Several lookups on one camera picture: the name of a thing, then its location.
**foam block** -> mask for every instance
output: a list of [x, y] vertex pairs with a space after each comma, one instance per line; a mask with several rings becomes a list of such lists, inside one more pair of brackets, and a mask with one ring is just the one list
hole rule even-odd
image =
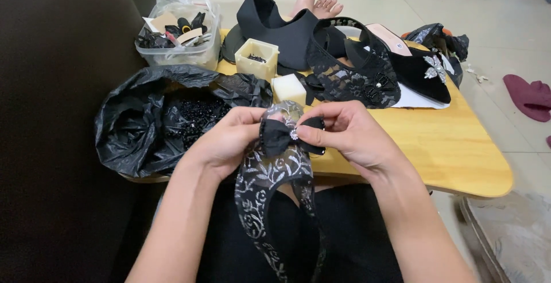
[[274, 96], [278, 102], [291, 100], [306, 106], [306, 90], [294, 74], [284, 75], [272, 79]]

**wooden table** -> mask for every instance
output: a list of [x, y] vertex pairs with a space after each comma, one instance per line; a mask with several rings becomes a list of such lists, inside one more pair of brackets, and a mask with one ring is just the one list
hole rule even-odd
[[[227, 33], [227, 29], [222, 30], [223, 37]], [[236, 68], [223, 60], [217, 71], [232, 75]], [[369, 112], [411, 160], [426, 185], [466, 195], [506, 195], [513, 187], [509, 165], [457, 87], [450, 79], [446, 83], [451, 95], [446, 109], [388, 108]], [[313, 157], [312, 167], [321, 175], [359, 175], [333, 148]]]

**black ribbon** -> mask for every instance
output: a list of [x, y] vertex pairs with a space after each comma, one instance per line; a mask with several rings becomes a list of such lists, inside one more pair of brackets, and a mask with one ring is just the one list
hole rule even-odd
[[[325, 129], [323, 117], [311, 117], [302, 125]], [[274, 157], [285, 152], [289, 145], [298, 145], [303, 151], [323, 155], [325, 147], [310, 145], [299, 139], [296, 130], [287, 127], [285, 123], [274, 119], [265, 119], [260, 124], [260, 142], [266, 157]]]

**red slipper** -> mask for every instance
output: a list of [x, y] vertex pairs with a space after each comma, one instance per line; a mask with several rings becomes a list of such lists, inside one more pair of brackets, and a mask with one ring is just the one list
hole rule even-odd
[[527, 117], [537, 121], [551, 119], [551, 89], [549, 85], [537, 81], [528, 84], [518, 75], [508, 74], [503, 77], [505, 86], [515, 106]]

